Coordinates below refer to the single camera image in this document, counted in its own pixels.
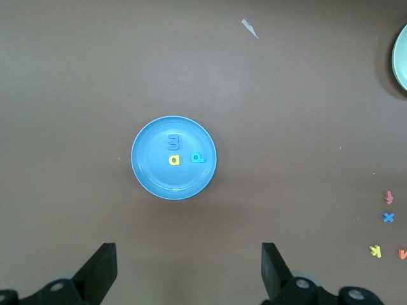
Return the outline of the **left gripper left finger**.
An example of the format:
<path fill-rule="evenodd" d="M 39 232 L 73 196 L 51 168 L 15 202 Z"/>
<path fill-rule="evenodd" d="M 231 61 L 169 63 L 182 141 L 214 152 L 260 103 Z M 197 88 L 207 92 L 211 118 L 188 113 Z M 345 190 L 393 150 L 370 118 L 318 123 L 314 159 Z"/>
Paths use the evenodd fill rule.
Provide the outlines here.
<path fill-rule="evenodd" d="M 116 277 L 116 244 L 104 243 L 72 278 L 52 281 L 18 305 L 101 305 Z"/>

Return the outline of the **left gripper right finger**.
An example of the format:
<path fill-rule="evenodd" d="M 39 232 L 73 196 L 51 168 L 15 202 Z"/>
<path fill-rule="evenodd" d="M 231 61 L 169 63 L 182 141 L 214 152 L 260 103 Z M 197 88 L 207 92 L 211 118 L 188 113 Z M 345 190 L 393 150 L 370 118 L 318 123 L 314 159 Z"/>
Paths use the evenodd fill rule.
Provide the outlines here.
<path fill-rule="evenodd" d="M 274 243 L 261 247 L 261 277 L 268 295 L 261 305 L 338 305 L 338 298 L 304 276 L 294 276 Z"/>

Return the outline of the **blue round plate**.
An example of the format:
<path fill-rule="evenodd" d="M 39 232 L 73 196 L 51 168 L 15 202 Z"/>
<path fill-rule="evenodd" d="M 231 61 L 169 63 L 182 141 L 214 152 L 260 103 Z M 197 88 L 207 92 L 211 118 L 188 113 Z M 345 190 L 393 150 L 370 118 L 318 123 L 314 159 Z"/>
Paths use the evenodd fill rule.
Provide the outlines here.
<path fill-rule="evenodd" d="M 179 149 L 168 149 L 167 136 L 179 135 Z M 199 152 L 204 163 L 192 163 L 191 153 Z M 169 164 L 178 154 L 179 166 Z M 217 151 L 209 132 L 183 116 L 164 116 L 145 125 L 135 137 L 130 154 L 136 179 L 149 193 L 166 200 L 184 200 L 203 191 L 217 167 Z"/>

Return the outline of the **brown table cover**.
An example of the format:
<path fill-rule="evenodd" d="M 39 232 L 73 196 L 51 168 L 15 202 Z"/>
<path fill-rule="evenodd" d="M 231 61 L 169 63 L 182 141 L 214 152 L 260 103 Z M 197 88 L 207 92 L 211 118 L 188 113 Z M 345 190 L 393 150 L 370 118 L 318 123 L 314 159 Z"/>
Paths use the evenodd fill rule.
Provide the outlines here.
<path fill-rule="evenodd" d="M 333 294 L 407 305 L 407 91 L 390 64 L 406 24 L 407 0 L 0 0 L 0 289 L 29 295 L 114 242 L 103 305 L 259 305 L 274 242 Z M 187 200 L 130 164 L 167 115 L 217 149 Z"/>

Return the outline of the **white paper scrap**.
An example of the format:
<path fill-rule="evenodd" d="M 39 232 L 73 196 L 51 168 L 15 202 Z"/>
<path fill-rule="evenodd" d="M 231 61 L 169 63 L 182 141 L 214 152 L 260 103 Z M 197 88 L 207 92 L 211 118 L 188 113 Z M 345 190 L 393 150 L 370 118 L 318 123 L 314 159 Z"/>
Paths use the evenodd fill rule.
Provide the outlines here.
<path fill-rule="evenodd" d="M 256 31 L 254 29 L 254 27 L 252 26 L 252 24 L 250 22 L 248 22 L 246 19 L 242 19 L 241 23 L 245 26 L 245 28 L 256 38 L 259 39 L 258 35 L 256 34 Z"/>

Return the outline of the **pale green round plate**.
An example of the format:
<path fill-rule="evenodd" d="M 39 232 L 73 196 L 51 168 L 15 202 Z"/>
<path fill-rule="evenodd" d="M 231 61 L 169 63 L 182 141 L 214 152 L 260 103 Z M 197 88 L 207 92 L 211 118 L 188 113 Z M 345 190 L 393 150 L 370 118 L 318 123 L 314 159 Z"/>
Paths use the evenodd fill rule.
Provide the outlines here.
<path fill-rule="evenodd" d="M 401 29 L 395 40 L 391 63 L 395 79 L 407 92 L 407 24 Z"/>

